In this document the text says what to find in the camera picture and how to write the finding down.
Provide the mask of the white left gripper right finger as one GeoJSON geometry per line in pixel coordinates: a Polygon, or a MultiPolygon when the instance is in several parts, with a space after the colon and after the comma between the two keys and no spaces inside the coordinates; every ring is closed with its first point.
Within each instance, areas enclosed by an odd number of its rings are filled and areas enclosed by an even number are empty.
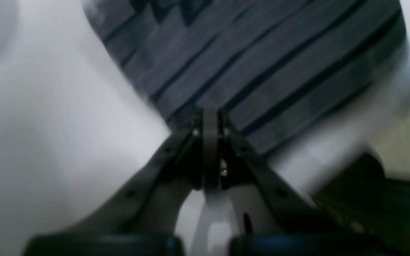
{"type": "Polygon", "coordinates": [[[385,256],[377,237],[336,224],[279,177],[218,111],[221,186],[230,197],[240,234],[230,256],[385,256]]]}

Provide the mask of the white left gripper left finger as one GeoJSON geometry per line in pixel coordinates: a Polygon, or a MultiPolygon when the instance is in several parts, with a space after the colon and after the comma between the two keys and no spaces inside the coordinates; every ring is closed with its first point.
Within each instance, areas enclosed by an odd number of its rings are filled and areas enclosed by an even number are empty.
{"type": "Polygon", "coordinates": [[[219,113],[202,110],[101,207],[65,230],[34,237],[24,255],[183,256],[174,234],[178,214],[192,190],[220,187],[219,139],[219,113]]]}

